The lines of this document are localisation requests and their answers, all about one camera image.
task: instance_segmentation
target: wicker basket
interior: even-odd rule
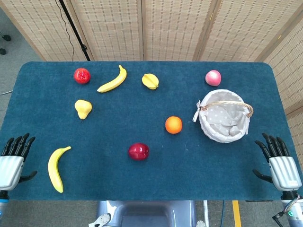
[[[206,136],[220,143],[230,143],[248,134],[253,108],[236,93],[219,89],[208,93],[197,103],[201,128]]]

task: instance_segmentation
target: basket handle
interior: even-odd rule
[[[223,105],[223,104],[235,104],[235,105],[241,105],[241,106],[248,108],[249,112],[246,114],[247,117],[251,117],[252,114],[254,113],[254,109],[252,108],[251,105],[248,105],[243,102],[237,102],[237,101],[218,101],[218,102],[209,103],[205,106],[201,106],[200,111],[207,110],[209,107],[214,106],[214,105]]]

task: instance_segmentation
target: black pole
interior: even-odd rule
[[[72,27],[72,29],[73,29],[73,31],[74,31],[76,37],[77,37],[77,40],[78,40],[78,42],[79,42],[79,44],[80,44],[80,46],[81,46],[81,49],[82,49],[82,51],[83,51],[83,53],[84,53],[86,59],[87,59],[88,61],[90,61],[89,55],[88,55],[87,52],[86,52],[87,47],[86,47],[86,45],[83,44],[82,40],[80,39],[80,36],[79,36],[79,34],[78,34],[78,32],[77,32],[77,29],[76,29],[76,27],[75,27],[75,25],[74,25],[74,23],[73,23],[73,21],[72,21],[72,19],[71,19],[71,16],[70,16],[70,14],[69,14],[69,12],[68,12],[68,10],[67,10],[67,8],[66,8],[64,2],[63,2],[63,0],[59,0],[59,2],[60,2],[60,4],[61,4],[61,6],[62,6],[62,9],[63,9],[63,11],[64,11],[64,13],[65,13],[65,15],[66,15],[68,21],[70,22],[70,25],[71,25],[71,27]]]

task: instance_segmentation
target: orange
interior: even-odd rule
[[[171,134],[177,134],[182,130],[182,121],[180,118],[171,116],[165,122],[166,130]]]

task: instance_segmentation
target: gray floor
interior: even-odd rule
[[[12,90],[20,67],[28,61],[40,61],[19,31],[0,9],[0,31],[9,34],[12,41],[0,38],[0,48],[7,50],[0,55],[0,93]],[[0,96],[0,126],[9,103],[10,94]],[[219,227],[221,222],[222,201],[209,201],[211,227]],[[198,219],[204,219],[202,202],[198,201]],[[4,217],[3,227],[86,227],[93,222],[97,209],[96,201],[11,201]],[[240,202],[243,227],[277,227],[272,216],[281,211],[277,202]],[[285,217],[281,218],[288,227]],[[233,227],[232,202],[227,201],[224,214],[225,227]]]

